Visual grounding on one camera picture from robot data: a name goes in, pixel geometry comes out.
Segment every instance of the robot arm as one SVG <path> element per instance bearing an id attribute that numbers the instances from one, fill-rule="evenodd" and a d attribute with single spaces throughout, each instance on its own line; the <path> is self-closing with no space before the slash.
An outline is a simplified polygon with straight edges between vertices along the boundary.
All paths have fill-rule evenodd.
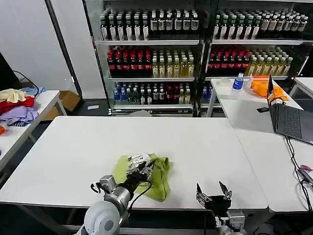
<path id="1" fill-rule="evenodd" d="M 92 204 L 87 210 L 84 224 L 77 235 L 117 235 L 120 225 L 129 216 L 128 203 L 134 197 L 134 191 L 141 182 L 148 182 L 154 162 L 141 163 L 127 174 L 125 182 L 117 184 L 112 175 L 106 175 L 91 188 L 105 192 L 104 201 Z"/>

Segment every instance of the laptop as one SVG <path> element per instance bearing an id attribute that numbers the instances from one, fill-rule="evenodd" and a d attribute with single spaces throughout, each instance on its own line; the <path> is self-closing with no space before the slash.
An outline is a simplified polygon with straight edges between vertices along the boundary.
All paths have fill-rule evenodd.
<path id="1" fill-rule="evenodd" d="M 271 75 L 267 99 L 274 132 L 313 145 L 313 113 L 279 103 L 281 99 L 275 97 Z"/>

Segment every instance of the water bottle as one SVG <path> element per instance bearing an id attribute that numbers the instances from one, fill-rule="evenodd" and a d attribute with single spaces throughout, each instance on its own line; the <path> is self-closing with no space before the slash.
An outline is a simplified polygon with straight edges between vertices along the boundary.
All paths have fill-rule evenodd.
<path id="1" fill-rule="evenodd" d="M 233 88 L 231 89 L 230 98 L 237 99 L 240 93 L 241 88 L 244 84 L 244 74 L 238 74 L 238 77 L 235 78 Z"/>

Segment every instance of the clothing pile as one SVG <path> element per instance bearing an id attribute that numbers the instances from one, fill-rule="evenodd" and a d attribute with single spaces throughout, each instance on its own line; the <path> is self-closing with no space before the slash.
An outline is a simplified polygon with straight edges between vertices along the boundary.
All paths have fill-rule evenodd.
<path id="1" fill-rule="evenodd" d="M 36 117 L 38 112 L 32 108 L 35 97 L 24 91 L 8 89 L 0 92 L 0 120 L 7 126 L 26 126 Z"/>

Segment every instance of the green cloth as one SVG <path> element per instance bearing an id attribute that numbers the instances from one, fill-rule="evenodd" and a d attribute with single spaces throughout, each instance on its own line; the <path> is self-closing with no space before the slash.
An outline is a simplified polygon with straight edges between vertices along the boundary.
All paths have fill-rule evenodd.
<path id="1" fill-rule="evenodd" d="M 152 187 L 149 189 L 145 195 L 156 200 L 163 202 L 170 192 L 170 187 L 168 185 L 168 173 L 171 168 L 171 163 L 168 158 L 157 157 L 154 153 L 149 154 L 150 161 L 155 161 L 155 167 L 153 168 L 150 181 L 152 182 Z M 114 170 L 113 176 L 117 183 L 122 183 L 126 180 L 126 173 L 128 165 L 129 156 L 122 156 L 118 160 Z M 141 193 L 148 188 L 148 183 L 142 183 L 136 189 L 136 193 Z"/>

